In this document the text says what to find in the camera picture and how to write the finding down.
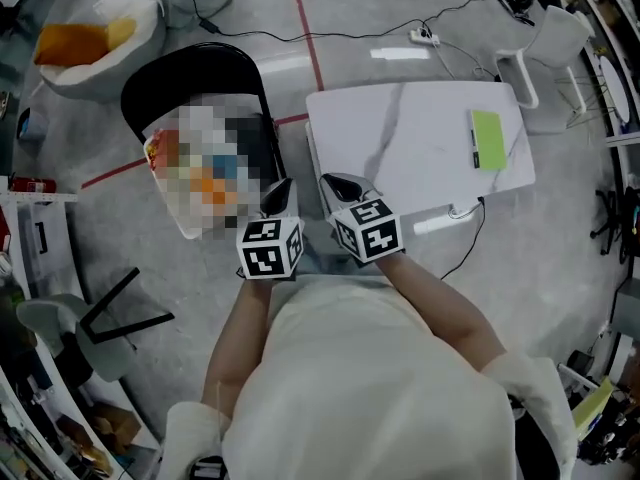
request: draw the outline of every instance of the orange cloth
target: orange cloth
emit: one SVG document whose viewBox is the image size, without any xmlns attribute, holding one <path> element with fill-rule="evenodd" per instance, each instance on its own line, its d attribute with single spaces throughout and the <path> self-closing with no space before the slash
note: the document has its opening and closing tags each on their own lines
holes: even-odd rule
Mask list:
<svg viewBox="0 0 640 480">
<path fill-rule="evenodd" d="M 98 25 L 45 25 L 34 64 L 71 67 L 93 64 L 109 53 L 105 28 Z"/>
</svg>

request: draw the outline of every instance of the green sticky note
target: green sticky note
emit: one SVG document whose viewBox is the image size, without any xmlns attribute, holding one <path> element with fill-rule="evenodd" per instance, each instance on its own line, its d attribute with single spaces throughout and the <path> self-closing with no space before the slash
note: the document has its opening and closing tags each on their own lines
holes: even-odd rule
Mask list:
<svg viewBox="0 0 640 480">
<path fill-rule="evenodd" d="M 473 135 L 478 149 L 479 168 L 497 171 L 507 166 L 500 114 L 472 110 Z"/>
</svg>

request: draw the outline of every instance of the marble pattern table top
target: marble pattern table top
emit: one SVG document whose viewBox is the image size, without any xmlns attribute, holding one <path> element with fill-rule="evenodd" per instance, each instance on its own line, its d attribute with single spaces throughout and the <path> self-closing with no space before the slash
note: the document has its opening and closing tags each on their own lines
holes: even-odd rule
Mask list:
<svg viewBox="0 0 640 480">
<path fill-rule="evenodd" d="M 365 176 L 407 215 L 535 182 L 529 139 L 511 86 L 409 82 L 307 97 L 317 175 Z M 507 167 L 475 169 L 470 111 L 500 114 Z"/>
</svg>

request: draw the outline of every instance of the black folding chair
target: black folding chair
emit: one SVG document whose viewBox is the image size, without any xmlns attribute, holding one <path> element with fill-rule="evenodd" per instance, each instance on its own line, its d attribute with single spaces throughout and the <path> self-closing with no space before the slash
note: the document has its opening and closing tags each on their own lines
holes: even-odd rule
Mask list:
<svg viewBox="0 0 640 480">
<path fill-rule="evenodd" d="M 235 46 L 201 43 L 169 53 L 140 68 L 122 90 L 120 107 L 140 142 L 154 121 L 204 94 L 251 94 L 261 107 L 262 133 L 267 144 L 251 144 L 254 154 L 269 154 L 269 181 L 286 177 L 260 72 L 253 60 Z"/>
</svg>

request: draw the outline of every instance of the black stand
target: black stand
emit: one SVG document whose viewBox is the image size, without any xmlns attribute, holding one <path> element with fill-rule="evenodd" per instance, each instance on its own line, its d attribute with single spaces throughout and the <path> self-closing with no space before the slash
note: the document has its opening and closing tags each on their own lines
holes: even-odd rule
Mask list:
<svg viewBox="0 0 640 480">
<path fill-rule="evenodd" d="M 607 212 L 607 221 L 600 229 L 592 231 L 589 236 L 591 236 L 591 238 L 593 239 L 600 236 L 605 231 L 609 231 L 609 234 L 607 235 L 607 247 L 603 247 L 600 250 L 600 254 L 602 254 L 602 256 L 606 256 L 611 252 L 611 245 L 614 242 L 614 237 L 615 241 L 618 241 L 622 233 L 620 232 L 618 233 L 618 236 L 615 236 L 616 231 L 618 231 L 618 228 L 620 227 L 620 217 L 616 212 L 616 193 L 613 190 L 607 192 L 606 196 L 601 190 L 596 190 L 596 196 L 600 198 L 602 204 L 604 205 L 604 208 Z"/>
<path fill-rule="evenodd" d="M 115 285 L 109 293 L 107 293 L 102 299 L 98 301 L 98 303 L 91 308 L 91 310 L 80 320 L 80 326 L 87 333 L 89 339 L 95 343 L 103 343 L 105 341 L 113 340 L 115 338 L 121 338 L 122 336 L 126 336 L 127 334 L 131 334 L 133 332 L 142 331 L 144 329 L 148 329 L 149 327 L 154 327 L 156 325 L 162 324 L 164 322 L 168 322 L 169 320 L 173 320 L 175 316 L 173 313 L 166 313 L 164 315 L 157 316 L 155 318 L 150 318 L 148 320 L 143 320 L 142 322 L 137 322 L 131 325 L 125 325 L 124 327 L 118 327 L 117 329 L 113 329 L 111 331 L 104 332 L 93 332 L 91 329 L 91 324 L 93 321 L 98 318 L 98 315 L 102 313 L 107 306 L 111 303 L 113 299 L 115 299 L 116 295 L 118 295 L 124 288 L 131 282 L 133 279 L 140 273 L 140 270 L 134 268 L 131 272 L 129 272 L 122 281 L 120 281 L 117 285 Z"/>
<path fill-rule="evenodd" d="M 0 3 L 0 35 L 10 31 L 18 24 L 19 12 L 18 6 L 5 7 Z"/>
</svg>

